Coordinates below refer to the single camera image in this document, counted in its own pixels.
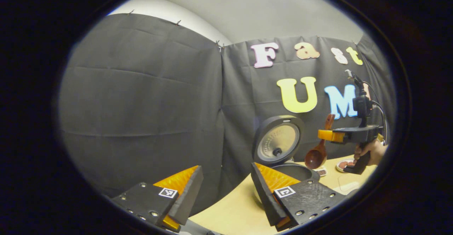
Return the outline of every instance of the tabletop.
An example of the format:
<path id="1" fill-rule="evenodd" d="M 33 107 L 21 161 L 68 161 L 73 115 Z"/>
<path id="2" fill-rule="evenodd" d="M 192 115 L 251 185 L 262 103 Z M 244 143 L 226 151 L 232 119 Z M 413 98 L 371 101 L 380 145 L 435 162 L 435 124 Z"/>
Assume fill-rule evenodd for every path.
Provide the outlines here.
<path id="1" fill-rule="evenodd" d="M 344 173 L 336 169 L 336 164 L 345 156 L 329 159 L 323 165 L 327 175 L 319 182 L 343 195 L 359 188 L 375 170 L 376 166 L 367 166 L 361 175 Z M 204 211 L 191 216 L 191 221 L 225 235 L 273 235 L 277 233 L 267 221 L 266 213 L 254 193 L 254 183 L 249 174 L 234 190 Z"/>

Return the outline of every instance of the white wall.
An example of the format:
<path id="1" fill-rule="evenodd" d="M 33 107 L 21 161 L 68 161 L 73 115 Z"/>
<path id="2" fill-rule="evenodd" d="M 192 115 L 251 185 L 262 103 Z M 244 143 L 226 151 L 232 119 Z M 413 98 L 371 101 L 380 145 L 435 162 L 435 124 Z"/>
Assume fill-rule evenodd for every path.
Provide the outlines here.
<path id="1" fill-rule="evenodd" d="M 214 42 L 220 40 L 220 45 L 232 44 L 228 38 L 197 14 L 165 0 L 129 0 L 109 15 L 130 13 L 132 10 L 134 10 L 133 14 L 155 16 L 174 23 L 181 20 L 179 25 L 191 29 Z"/>

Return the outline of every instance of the black curtain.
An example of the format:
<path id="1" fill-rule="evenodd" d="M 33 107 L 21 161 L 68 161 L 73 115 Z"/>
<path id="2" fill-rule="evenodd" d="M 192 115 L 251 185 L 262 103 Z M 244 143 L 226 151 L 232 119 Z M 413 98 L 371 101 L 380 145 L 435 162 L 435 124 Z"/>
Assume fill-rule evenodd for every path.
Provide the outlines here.
<path id="1" fill-rule="evenodd" d="M 274 65 L 254 68 L 251 45 L 275 42 Z M 311 43 L 321 53 L 299 59 L 294 45 Z M 348 58 L 343 65 L 330 48 Z M 364 64 L 346 53 L 352 47 Z M 102 19 L 75 46 L 59 98 L 62 138 L 86 179 L 114 197 L 139 182 L 157 182 L 195 165 L 204 181 L 195 214 L 233 190 L 249 173 L 252 143 L 268 117 L 293 115 L 305 123 L 296 161 L 319 139 L 330 113 L 324 88 L 343 94 L 352 84 L 345 69 L 369 82 L 393 125 L 395 94 L 385 56 L 364 35 L 358 45 L 325 37 L 250 40 L 219 48 L 207 38 L 163 19 L 116 14 Z M 297 80 L 298 101 L 307 100 L 302 77 L 315 77 L 316 107 L 295 114 L 283 106 L 281 79 Z M 371 122 L 381 124 L 372 111 Z M 358 126 L 341 117 L 334 127 Z M 352 154 L 352 144 L 326 144 L 329 158 Z"/>

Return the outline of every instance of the wooden spoon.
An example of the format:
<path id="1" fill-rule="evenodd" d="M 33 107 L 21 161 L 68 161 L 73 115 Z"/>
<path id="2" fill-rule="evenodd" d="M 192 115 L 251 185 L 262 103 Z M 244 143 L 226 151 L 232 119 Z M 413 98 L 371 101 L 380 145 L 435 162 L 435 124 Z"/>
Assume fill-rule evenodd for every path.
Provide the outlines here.
<path id="1" fill-rule="evenodd" d="M 329 114 L 326 118 L 324 129 L 330 130 L 333 125 L 335 114 Z M 325 140 L 321 140 L 317 146 L 310 150 L 305 156 L 305 165 L 310 169 L 316 169 L 322 166 L 327 160 Z"/>

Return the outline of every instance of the yellow letter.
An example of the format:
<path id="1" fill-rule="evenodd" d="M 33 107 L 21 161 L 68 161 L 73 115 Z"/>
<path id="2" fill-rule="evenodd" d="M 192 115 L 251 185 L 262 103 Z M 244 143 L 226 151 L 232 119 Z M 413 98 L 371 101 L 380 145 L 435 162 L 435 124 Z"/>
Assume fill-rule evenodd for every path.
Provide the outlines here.
<path id="1" fill-rule="evenodd" d="M 359 64 L 359 65 L 362 65 L 363 62 L 361 59 L 359 59 L 359 57 L 357 57 L 358 53 L 357 51 L 355 51 L 354 49 L 352 49 L 352 47 L 349 47 L 348 49 L 346 49 L 346 52 L 348 52 L 352 59 L 354 60 L 355 63 Z"/>
<path id="2" fill-rule="evenodd" d="M 282 91 L 282 101 L 283 106 L 291 112 L 294 113 L 303 113 L 309 112 L 317 104 L 317 95 L 316 89 L 314 88 L 314 82 L 316 78 L 314 77 L 304 77 L 300 81 L 305 84 L 307 88 L 308 99 L 304 103 L 297 101 L 296 98 L 296 85 L 297 81 L 295 79 L 284 79 L 278 80 L 277 85 L 281 88 Z"/>
<path id="3" fill-rule="evenodd" d="M 306 42 L 297 43 L 294 49 L 297 50 L 296 55 L 300 59 L 318 58 L 321 55 L 312 44 Z"/>

